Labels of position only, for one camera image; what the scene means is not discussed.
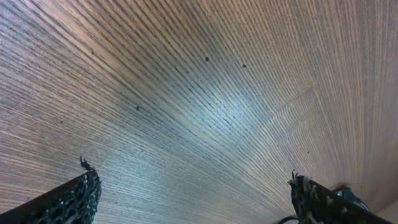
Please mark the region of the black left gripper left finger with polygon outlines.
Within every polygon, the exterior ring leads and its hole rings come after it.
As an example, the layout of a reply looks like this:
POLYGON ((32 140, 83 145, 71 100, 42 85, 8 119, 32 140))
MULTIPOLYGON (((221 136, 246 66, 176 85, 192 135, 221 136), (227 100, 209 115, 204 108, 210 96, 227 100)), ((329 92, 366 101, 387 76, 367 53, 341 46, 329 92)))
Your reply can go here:
POLYGON ((91 224, 98 211, 101 180, 81 158, 86 172, 12 210, 1 214, 3 224, 91 224))

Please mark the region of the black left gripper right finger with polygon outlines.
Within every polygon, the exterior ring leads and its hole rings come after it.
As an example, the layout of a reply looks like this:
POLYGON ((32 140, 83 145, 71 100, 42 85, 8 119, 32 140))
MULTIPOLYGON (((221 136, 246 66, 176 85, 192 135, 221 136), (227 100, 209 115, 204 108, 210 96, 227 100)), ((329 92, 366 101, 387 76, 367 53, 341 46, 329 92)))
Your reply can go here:
POLYGON ((289 185, 295 219, 301 224, 391 224, 371 213, 347 186, 330 190, 296 171, 289 185))

